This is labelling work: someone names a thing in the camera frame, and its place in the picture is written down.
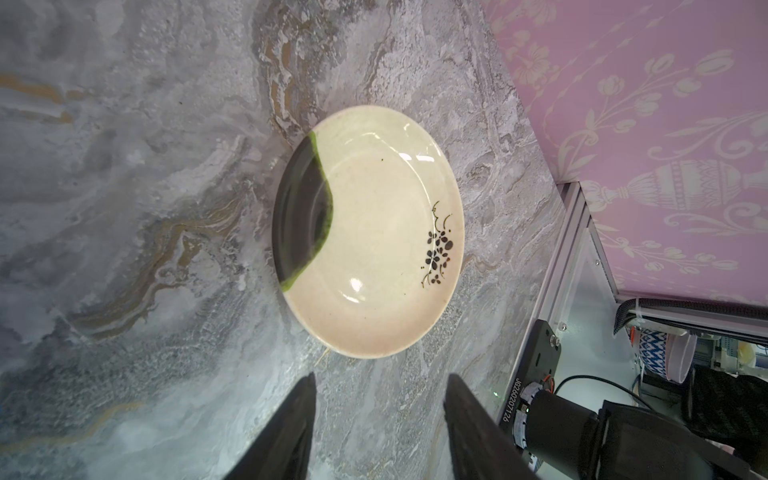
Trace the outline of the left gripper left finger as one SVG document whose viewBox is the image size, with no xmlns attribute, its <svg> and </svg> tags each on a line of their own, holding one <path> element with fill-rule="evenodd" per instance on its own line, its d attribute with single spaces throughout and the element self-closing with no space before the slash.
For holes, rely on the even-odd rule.
<svg viewBox="0 0 768 480">
<path fill-rule="evenodd" d="M 306 479 L 316 398 L 310 373 L 298 380 L 225 479 Z"/>
</svg>

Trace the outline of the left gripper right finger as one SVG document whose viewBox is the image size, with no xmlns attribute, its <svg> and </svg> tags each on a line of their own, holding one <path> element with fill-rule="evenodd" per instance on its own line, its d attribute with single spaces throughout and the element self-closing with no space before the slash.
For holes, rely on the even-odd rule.
<svg viewBox="0 0 768 480">
<path fill-rule="evenodd" d="M 458 374 L 448 377 L 443 409 L 454 479 L 537 479 Z"/>
</svg>

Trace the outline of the cream plate with dark patch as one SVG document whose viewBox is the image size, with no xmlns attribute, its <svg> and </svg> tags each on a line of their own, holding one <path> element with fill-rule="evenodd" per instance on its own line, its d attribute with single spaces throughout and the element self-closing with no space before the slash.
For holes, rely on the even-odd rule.
<svg viewBox="0 0 768 480">
<path fill-rule="evenodd" d="M 312 128 L 281 178 L 272 253 L 300 324 L 353 358 L 399 353 L 447 308 L 465 222 L 452 168 L 415 120 L 375 105 Z"/>
</svg>

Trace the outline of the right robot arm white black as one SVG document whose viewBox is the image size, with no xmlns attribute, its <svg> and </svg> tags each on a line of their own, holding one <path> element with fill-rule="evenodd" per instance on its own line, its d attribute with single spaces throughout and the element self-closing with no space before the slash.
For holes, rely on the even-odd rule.
<svg viewBox="0 0 768 480">
<path fill-rule="evenodd" d="M 536 469 L 569 479 L 760 479 L 743 460 L 649 410 L 603 403 L 595 413 L 531 383 L 502 423 Z"/>
</svg>

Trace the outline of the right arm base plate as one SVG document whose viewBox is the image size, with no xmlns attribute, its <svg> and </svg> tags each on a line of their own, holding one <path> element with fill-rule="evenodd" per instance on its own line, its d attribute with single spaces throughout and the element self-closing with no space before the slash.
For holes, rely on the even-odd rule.
<svg viewBox="0 0 768 480">
<path fill-rule="evenodd" d="M 530 383 L 543 385 L 552 379 L 562 353 L 559 337 L 544 320 L 535 320 L 530 327 L 517 367 L 510 380 L 507 398 L 500 413 L 499 427 L 511 435 L 516 410 L 521 404 L 521 394 Z"/>
</svg>

